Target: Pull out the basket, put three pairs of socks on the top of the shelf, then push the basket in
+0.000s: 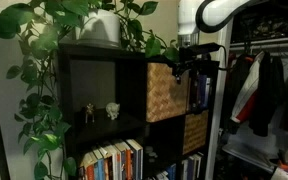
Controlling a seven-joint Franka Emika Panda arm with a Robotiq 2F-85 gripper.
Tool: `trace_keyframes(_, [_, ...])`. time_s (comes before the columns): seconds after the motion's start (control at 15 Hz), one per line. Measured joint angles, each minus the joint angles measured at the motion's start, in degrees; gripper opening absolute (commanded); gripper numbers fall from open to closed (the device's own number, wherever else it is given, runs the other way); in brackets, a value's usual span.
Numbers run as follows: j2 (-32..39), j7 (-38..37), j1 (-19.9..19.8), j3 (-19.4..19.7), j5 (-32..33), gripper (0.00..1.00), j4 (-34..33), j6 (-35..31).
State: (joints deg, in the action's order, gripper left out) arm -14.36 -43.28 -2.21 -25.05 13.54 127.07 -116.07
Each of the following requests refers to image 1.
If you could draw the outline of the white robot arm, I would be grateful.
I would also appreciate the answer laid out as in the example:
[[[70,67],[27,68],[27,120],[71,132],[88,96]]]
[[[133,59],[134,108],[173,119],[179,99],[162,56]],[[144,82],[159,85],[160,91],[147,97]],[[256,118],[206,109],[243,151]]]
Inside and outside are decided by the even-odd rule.
[[[184,72],[192,68],[198,55],[216,52],[220,45],[199,43],[199,33],[215,33],[230,20],[261,1],[269,1],[274,8],[288,10],[288,0],[180,0],[178,4],[178,61],[172,67],[172,75],[178,84]]]

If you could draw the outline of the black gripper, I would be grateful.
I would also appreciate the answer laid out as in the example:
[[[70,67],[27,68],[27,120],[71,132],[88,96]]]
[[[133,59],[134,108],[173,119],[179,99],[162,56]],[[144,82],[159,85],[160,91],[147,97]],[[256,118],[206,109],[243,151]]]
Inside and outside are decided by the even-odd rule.
[[[196,67],[198,61],[210,61],[210,53],[219,49],[220,45],[214,42],[180,47],[177,59],[171,63],[172,75],[175,77],[176,82],[180,84],[182,74]]]

